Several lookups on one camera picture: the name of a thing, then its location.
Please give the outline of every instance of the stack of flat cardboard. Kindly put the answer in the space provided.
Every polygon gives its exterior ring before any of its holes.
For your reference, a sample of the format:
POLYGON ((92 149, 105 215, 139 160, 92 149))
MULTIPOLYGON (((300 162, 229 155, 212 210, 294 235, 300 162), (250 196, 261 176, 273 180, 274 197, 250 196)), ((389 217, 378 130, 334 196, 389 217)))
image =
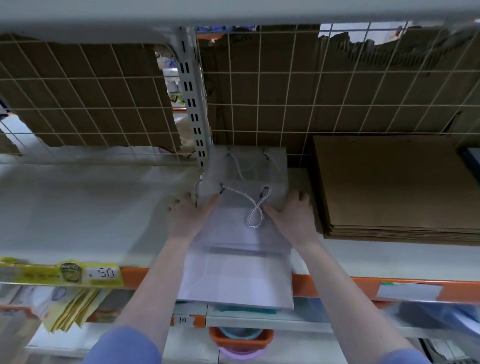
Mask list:
POLYGON ((480 187, 444 136, 316 136, 325 234, 480 243, 480 187))

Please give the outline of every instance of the person's right hand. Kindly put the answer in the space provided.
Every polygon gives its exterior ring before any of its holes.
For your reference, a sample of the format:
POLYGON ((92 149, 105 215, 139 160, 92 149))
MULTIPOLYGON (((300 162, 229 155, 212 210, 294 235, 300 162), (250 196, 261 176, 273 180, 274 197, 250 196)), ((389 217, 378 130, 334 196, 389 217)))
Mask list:
POLYGON ((267 203, 262 204, 262 209, 294 248, 318 241, 313 207, 308 194, 300 197, 297 190, 291 190, 282 211, 277 211, 267 203))

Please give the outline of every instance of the slotted metal post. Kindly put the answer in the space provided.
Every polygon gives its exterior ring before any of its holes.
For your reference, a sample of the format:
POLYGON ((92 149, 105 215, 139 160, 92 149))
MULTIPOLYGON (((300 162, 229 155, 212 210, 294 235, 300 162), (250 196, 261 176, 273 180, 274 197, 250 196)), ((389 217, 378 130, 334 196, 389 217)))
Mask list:
POLYGON ((179 62, 178 71, 181 87, 184 89, 190 127, 195 141, 195 153, 200 167, 204 167, 208 158, 208 146, 212 144, 206 110, 206 92, 200 66, 200 52, 197 46, 195 30, 181 27, 170 38, 170 44, 176 52, 179 62))

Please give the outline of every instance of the wire mesh panel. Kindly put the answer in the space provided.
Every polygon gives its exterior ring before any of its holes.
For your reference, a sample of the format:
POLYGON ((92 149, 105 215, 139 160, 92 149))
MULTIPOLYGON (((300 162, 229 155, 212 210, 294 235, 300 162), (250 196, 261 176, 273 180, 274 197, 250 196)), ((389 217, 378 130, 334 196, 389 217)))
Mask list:
POLYGON ((199 40, 216 144, 284 146, 321 133, 441 133, 480 142, 476 27, 409 22, 261 26, 199 40))
POLYGON ((148 164, 179 160, 153 45, 0 35, 0 99, 21 120, 0 125, 2 150, 17 162, 76 163, 98 153, 148 164))

